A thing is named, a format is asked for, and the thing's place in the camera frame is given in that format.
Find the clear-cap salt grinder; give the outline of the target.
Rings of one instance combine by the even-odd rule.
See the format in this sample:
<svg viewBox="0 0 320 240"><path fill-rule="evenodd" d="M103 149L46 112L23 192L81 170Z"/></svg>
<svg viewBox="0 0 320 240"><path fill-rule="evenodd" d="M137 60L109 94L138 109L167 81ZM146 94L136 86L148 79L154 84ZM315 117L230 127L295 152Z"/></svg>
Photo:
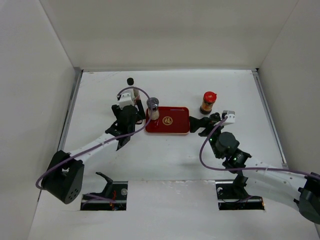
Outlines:
<svg viewBox="0 0 320 240"><path fill-rule="evenodd" d="M147 101L148 116L152 121L157 120L160 117L159 113L159 100L156 97L150 97Z"/></svg>

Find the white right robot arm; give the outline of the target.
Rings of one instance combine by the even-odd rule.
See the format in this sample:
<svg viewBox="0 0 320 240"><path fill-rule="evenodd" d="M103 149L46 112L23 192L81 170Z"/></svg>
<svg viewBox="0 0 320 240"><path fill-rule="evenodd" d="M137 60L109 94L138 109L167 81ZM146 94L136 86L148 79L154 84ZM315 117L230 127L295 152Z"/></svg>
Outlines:
<svg viewBox="0 0 320 240"><path fill-rule="evenodd" d="M239 141L231 132L224 131L226 125L235 122L233 111L214 113L210 117L189 117L189 130L205 137L214 156L222 159L222 167L207 165L203 154L199 153L200 163L209 170L228 171L235 174L232 192L238 198L246 195L267 198L298 211L314 224L320 223L320 176L315 172L276 168L239 148Z"/></svg>

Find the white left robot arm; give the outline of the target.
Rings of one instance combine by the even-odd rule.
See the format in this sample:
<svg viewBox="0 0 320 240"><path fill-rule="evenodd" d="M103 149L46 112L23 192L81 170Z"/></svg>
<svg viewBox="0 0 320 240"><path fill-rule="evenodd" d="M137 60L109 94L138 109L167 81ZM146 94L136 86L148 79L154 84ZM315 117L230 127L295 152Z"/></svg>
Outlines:
<svg viewBox="0 0 320 240"><path fill-rule="evenodd" d="M36 187L45 190L64 204L70 204L81 193L85 167L101 164L106 157L124 147L142 124L146 113L139 100L136 105L111 107L115 122L97 139L71 152L57 151L46 170L36 181Z"/></svg>

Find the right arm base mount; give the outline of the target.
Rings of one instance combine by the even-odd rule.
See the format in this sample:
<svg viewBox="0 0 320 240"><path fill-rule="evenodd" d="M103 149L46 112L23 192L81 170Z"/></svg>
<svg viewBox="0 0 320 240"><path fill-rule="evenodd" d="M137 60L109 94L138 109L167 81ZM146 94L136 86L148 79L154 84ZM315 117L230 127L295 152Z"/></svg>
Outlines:
<svg viewBox="0 0 320 240"><path fill-rule="evenodd" d="M215 188L220 211L265 210L262 197L249 195L232 180L216 181Z"/></svg>

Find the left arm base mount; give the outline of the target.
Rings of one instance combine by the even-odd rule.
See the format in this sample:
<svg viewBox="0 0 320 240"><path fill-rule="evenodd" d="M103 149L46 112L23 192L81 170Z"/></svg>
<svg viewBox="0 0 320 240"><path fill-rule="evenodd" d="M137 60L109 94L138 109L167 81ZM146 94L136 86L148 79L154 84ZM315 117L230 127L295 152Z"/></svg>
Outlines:
<svg viewBox="0 0 320 240"><path fill-rule="evenodd" d="M81 197L81 211L125 211L129 183L127 181L114 181L102 172L96 172L94 179L83 184L89 189Z"/></svg>

